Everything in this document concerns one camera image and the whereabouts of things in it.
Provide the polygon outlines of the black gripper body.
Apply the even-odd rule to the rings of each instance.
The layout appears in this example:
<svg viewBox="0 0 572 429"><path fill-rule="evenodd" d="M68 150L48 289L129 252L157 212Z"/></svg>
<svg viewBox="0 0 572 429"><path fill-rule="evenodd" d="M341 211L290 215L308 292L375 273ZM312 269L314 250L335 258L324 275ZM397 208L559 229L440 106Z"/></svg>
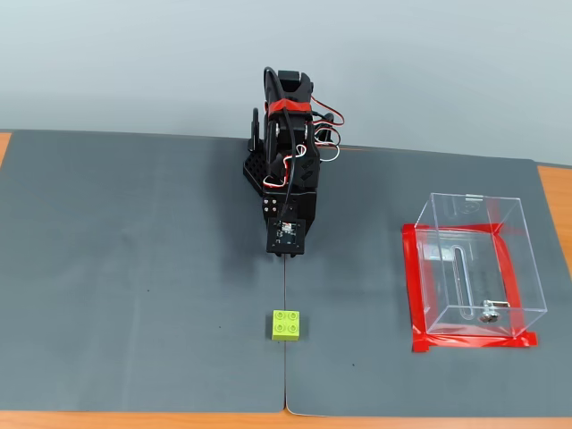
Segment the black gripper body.
<svg viewBox="0 0 572 429"><path fill-rule="evenodd" d="M315 220L317 194L315 191L292 192L266 189L262 193L262 212L265 221L279 219L286 223L305 225L305 233L309 232Z"/></svg>

